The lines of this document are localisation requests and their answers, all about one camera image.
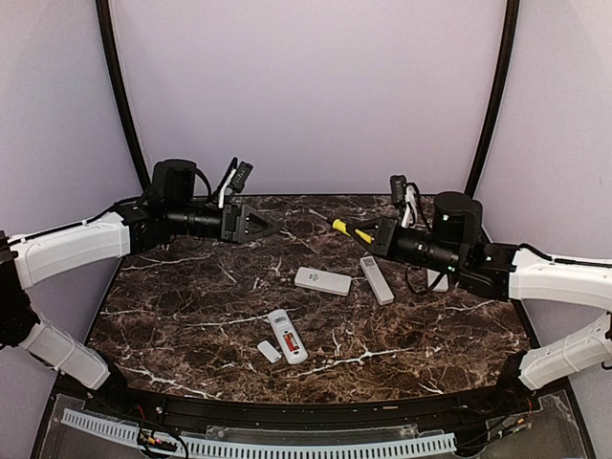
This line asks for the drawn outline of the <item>white remote with battery bay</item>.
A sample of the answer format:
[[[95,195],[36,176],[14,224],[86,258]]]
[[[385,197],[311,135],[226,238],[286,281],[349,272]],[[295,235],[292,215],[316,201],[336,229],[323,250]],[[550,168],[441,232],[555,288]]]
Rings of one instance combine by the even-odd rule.
[[[308,359],[308,352],[301,341],[287,311],[276,309],[268,313],[268,322],[288,364],[296,365]]]

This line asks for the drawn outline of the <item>white battery cover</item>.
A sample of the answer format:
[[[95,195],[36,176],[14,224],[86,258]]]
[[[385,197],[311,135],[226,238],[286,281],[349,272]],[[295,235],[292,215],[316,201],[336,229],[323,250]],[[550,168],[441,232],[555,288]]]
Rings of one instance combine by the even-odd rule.
[[[282,359],[281,354],[267,340],[259,342],[257,344],[257,349],[269,363],[276,363]]]

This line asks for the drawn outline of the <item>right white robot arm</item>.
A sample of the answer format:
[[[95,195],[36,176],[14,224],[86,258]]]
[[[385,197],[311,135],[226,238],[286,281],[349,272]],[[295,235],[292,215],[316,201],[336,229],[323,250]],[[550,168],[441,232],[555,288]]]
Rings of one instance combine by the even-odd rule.
[[[447,191],[433,200],[429,227],[405,227],[386,216],[347,225],[370,254],[445,274],[472,295],[524,305],[584,309],[576,331],[506,359],[488,406],[511,413],[549,383],[611,362],[611,262],[548,254],[536,247],[493,243],[482,234],[483,207],[470,196]]]

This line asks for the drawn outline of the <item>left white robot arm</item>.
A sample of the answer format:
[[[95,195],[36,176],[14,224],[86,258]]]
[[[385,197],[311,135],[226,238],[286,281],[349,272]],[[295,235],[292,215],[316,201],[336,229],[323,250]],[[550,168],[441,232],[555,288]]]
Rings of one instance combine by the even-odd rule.
[[[235,203],[252,166],[232,159],[218,187],[198,196],[206,178],[193,161],[158,162],[149,186],[137,197],[117,201],[101,213],[64,226],[1,237],[1,345],[20,348],[97,393],[115,417],[135,408],[121,371],[32,305],[30,290],[61,279],[76,282],[79,271],[169,244],[177,236],[242,245],[279,232],[274,219]]]

